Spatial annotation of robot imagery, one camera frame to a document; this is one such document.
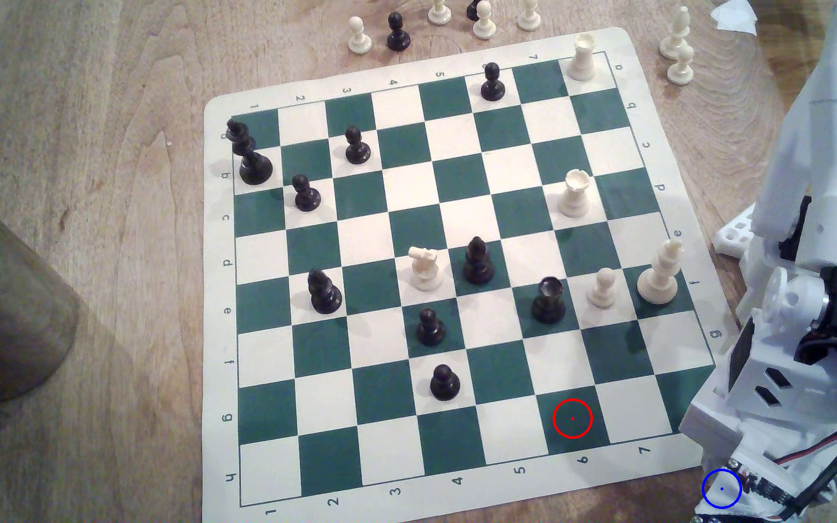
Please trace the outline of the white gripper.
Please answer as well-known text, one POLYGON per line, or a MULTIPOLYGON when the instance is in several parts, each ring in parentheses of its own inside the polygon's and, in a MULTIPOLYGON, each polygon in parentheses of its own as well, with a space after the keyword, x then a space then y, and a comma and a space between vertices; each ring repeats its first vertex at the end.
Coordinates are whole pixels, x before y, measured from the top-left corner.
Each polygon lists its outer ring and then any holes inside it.
POLYGON ((779 474, 780 404, 770 389, 762 398, 756 387, 703 387, 680 424, 681 433, 703 449, 704 473, 726 468, 730 459, 752 472, 779 474))

